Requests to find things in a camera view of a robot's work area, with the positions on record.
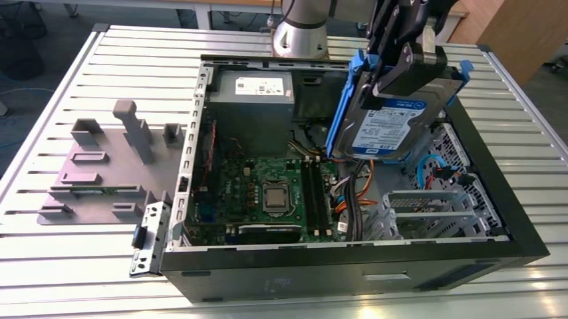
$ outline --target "workbench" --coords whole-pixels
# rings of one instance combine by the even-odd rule
[[[443,292],[192,304],[164,277],[129,278],[134,225],[38,225],[37,210],[74,143],[75,120],[95,118],[104,128],[122,125],[112,109],[125,98],[137,101],[137,115],[152,127],[188,122],[201,54],[271,56],[271,41],[260,33],[97,26],[0,181],[0,316],[568,316],[567,146],[494,54],[472,45],[446,46],[452,65],[463,59],[475,65],[459,97],[550,257]],[[348,60],[365,46],[364,39],[329,37],[329,56]]]

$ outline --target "motherboard chip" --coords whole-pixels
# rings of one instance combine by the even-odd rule
[[[264,181],[264,212],[272,217],[281,217],[291,211],[288,181]]]
[[[268,189],[265,194],[267,207],[287,207],[287,190]]]

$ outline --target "green motherboard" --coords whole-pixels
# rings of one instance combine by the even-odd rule
[[[186,225],[192,244],[233,245],[232,232],[241,225],[296,225],[303,227],[299,242],[337,241],[325,195],[336,175],[333,162],[224,160],[217,200],[197,202],[198,221]]]

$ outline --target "metal bracket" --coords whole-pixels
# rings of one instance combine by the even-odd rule
[[[162,276],[162,253],[169,233],[172,205],[165,201],[146,206],[145,218],[134,231],[132,278]]]
[[[192,107],[192,118],[186,127],[186,141],[180,161],[178,182],[174,193],[174,216],[170,220],[170,231],[168,237],[168,251],[174,251],[182,246],[184,221],[186,220],[188,207],[190,206],[192,177],[194,172],[197,140],[200,137],[200,127],[202,125],[202,111],[205,108],[205,91],[208,85],[213,83],[212,66],[200,68],[194,90],[194,106]]]

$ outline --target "sticker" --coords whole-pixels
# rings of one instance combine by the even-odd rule
[[[381,110],[369,110],[353,140],[353,149],[363,154],[395,151],[408,133],[408,121],[418,117],[427,103],[411,100],[388,100]]]
[[[238,78],[237,95],[285,95],[285,82],[281,78]]]
[[[337,231],[341,231],[343,233],[348,232],[348,223],[344,223],[343,221],[337,223]]]

